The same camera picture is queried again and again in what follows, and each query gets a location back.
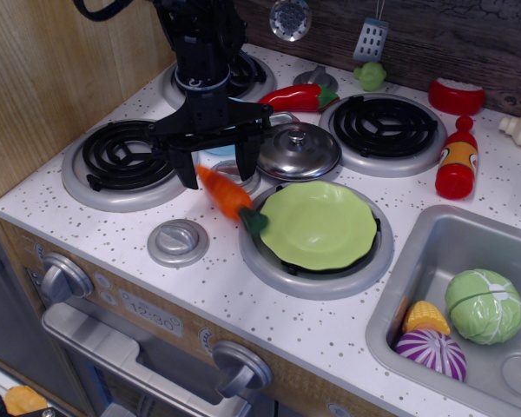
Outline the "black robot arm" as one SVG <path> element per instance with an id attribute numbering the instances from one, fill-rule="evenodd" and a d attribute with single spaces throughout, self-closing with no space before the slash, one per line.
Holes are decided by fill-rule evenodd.
<path id="1" fill-rule="evenodd" d="M 175 113 L 151 123 L 147 135 L 189 189 L 198 187 L 192 154 L 227 145 L 234 146 L 241 178 L 248 179 L 274 110 L 227 94 L 230 65 L 247 41 L 246 23 L 231 1 L 156 1 L 154 6 L 176 55 L 175 80 L 185 99 Z"/>

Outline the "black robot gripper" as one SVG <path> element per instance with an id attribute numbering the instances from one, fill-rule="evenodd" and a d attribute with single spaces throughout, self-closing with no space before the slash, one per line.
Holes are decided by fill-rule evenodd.
<path id="1" fill-rule="evenodd" d="M 184 93 L 175 113 L 144 129 L 153 144 L 168 152 L 181 184 L 198 189 L 191 151 L 234 144 L 242 181 L 255 172 L 262 136 L 274 109 L 269 104 L 236 100 L 228 95 L 232 66 L 243 58 L 239 43 L 229 49 L 216 39 L 183 36 L 174 40 L 174 78 Z"/>

